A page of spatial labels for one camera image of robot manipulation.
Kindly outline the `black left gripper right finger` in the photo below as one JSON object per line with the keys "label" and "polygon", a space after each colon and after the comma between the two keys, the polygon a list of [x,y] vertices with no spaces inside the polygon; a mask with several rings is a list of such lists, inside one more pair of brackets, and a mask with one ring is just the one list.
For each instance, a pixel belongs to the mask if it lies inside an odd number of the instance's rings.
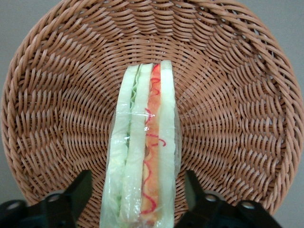
{"label": "black left gripper right finger", "polygon": [[242,200],[236,206],[215,192],[202,189],[194,171],[186,171],[188,211],[176,228],[280,228],[281,225],[258,202]]}

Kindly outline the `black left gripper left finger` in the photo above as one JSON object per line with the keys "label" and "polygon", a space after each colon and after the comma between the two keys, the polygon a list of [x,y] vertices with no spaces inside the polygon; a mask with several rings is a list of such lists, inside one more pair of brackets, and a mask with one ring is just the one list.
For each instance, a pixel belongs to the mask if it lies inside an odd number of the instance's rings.
{"label": "black left gripper left finger", "polygon": [[0,205],[2,228],[76,228],[77,221],[92,196],[92,172],[81,171],[65,191],[52,192],[29,206],[15,199]]}

